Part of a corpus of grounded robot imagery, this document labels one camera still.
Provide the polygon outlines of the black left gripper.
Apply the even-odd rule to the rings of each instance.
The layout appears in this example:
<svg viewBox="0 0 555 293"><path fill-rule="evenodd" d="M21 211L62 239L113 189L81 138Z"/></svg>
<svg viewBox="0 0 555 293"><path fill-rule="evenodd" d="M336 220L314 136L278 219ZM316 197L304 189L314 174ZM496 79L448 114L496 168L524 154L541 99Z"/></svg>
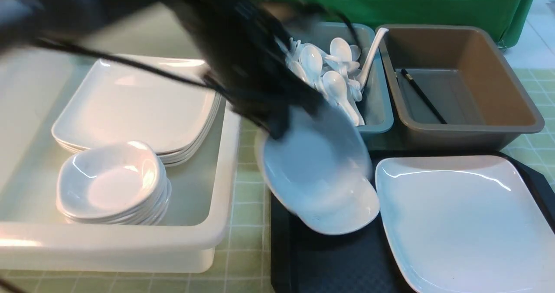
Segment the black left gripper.
<svg viewBox="0 0 555 293"><path fill-rule="evenodd" d="M176 0L173 11L209 66L204 79L234 113L276 140L293 111L319 115L323 96L286 66L288 34L259 0Z"/></svg>

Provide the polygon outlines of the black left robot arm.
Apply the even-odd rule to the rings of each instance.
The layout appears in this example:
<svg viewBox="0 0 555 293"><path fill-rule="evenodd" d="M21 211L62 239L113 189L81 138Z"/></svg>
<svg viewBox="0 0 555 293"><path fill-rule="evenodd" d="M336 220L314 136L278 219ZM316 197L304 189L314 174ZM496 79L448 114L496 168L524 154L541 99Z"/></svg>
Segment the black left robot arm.
<svg viewBox="0 0 555 293"><path fill-rule="evenodd" d="M161 3L190 34L208 71L200 81L80 46L78 42ZM258 0L1 0L1 52L35 46L112 60L224 96L238 115L281 139L291 111L325 104L286 66L289 34Z"/></svg>

